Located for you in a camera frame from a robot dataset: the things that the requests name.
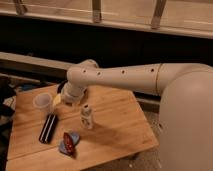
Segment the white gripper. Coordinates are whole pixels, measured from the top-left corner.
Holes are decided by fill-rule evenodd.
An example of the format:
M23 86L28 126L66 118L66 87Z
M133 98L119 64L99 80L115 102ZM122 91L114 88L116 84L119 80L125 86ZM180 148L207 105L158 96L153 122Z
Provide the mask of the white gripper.
M60 103L73 104L79 102L84 96L84 88L66 83L61 92L58 93L54 100L53 106L56 107Z

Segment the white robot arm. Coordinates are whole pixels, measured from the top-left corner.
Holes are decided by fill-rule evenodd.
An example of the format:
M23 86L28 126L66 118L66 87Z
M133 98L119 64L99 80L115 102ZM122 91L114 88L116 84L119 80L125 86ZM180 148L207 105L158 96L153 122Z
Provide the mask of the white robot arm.
M159 171L213 171L213 67L158 63L100 68L89 59L67 70L65 103L80 101L90 85L159 96Z

